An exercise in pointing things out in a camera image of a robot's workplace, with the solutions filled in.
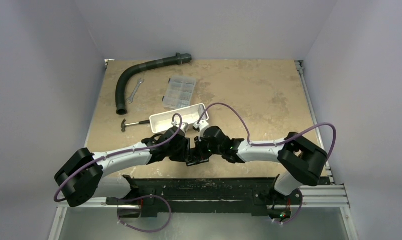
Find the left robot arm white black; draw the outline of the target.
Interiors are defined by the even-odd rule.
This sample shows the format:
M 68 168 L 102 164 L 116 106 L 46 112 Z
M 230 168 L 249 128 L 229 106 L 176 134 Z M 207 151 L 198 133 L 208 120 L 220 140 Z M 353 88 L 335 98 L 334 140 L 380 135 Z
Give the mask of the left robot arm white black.
M 164 134 L 145 138 L 129 147 L 114 151 L 90 152 L 86 147 L 77 150 L 55 173 L 58 189 L 54 202 L 66 201 L 77 207 L 95 196 L 101 180 L 121 170 L 161 162 L 164 158 L 183 152 L 185 131 L 174 126 Z

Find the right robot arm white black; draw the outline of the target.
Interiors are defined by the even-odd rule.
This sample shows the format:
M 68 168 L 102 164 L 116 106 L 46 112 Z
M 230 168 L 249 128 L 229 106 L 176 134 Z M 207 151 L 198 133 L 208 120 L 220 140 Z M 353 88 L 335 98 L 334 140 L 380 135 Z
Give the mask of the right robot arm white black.
M 198 162 L 213 155 L 231 164 L 255 161 L 280 163 L 285 172 L 277 176 L 269 196 L 277 204 L 284 202 L 300 186 L 318 185 L 321 172 L 328 159 L 322 148 L 296 132 L 275 141 L 249 142 L 243 138 L 230 138 L 217 127 L 207 128 L 203 136 L 195 138 L 191 156 Z

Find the black leather card holder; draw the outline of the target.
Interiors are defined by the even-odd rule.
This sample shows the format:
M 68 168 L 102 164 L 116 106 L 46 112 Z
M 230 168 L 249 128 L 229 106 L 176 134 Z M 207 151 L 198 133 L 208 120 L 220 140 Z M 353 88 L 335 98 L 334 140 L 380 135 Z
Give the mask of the black leather card holder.
M 209 162 L 209 158 L 202 158 L 200 156 L 189 156 L 186 161 L 185 164 L 187 167 L 191 167 L 191 166 L 195 166 L 195 165 L 199 165 L 202 163 L 207 163 Z

